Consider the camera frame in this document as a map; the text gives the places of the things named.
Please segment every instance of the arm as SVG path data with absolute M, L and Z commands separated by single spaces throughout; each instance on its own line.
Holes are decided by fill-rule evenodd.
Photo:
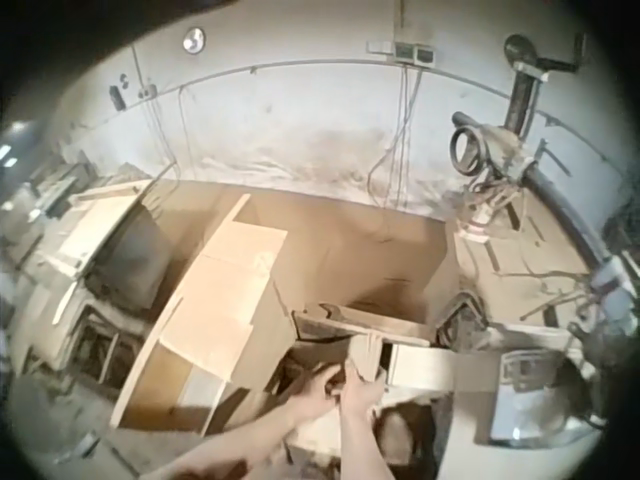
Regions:
M 326 383 L 340 370 L 336 365 L 317 375 L 301 394 L 291 397 L 258 420 L 213 436 L 143 480 L 171 480 L 183 474 L 207 478 L 218 468 L 244 463 L 247 469 L 266 460 L 299 425 L 331 410 L 336 402 L 325 393 Z
M 393 480 L 373 435 L 370 409 L 384 393 L 384 377 L 365 383 L 351 361 L 345 364 L 346 383 L 340 396 L 343 480 Z

